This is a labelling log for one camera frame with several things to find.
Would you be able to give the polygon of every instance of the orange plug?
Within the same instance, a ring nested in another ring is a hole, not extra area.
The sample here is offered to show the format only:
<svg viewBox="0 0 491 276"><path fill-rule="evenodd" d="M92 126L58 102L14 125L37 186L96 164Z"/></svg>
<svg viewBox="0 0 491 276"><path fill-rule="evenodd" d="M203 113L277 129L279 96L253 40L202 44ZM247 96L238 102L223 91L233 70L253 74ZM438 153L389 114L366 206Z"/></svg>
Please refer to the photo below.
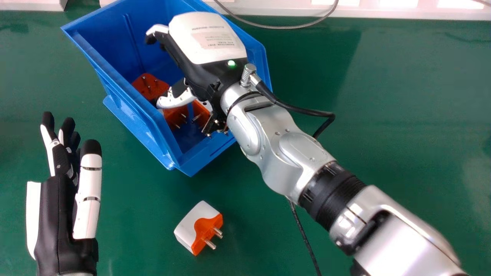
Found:
<svg viewBox="0 0 491 276"><path fill-rule="evenodd" d="M174 229L176 239L194 256L197 256L208 245L215 250L212 243L214 236L223 238L220 228L223 216L205 201L201 201L182 219Z"/></svg>

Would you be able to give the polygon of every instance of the blue plastic bin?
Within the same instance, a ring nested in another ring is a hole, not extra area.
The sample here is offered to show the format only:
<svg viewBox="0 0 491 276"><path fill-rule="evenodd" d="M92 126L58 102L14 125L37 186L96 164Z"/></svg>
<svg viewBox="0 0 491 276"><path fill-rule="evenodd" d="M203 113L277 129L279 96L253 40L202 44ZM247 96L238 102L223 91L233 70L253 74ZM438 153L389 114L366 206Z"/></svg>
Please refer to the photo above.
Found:
<svg viewBox="0 0 491 276"><path fill-rule="evenodd" d="M120 0L62 30L97 72L108 94L106 107L167 169L193 176L235 139L219 133L207 138L193 124L172 132L162 114L131 85L145 72L168 84L183 77L170 56L158 45L146 45L144 37L152 25L167 25L174 15L190 11L217 13L200 0ZM244 43L249 61L271 86L264 46L228 22Z"/></svg>

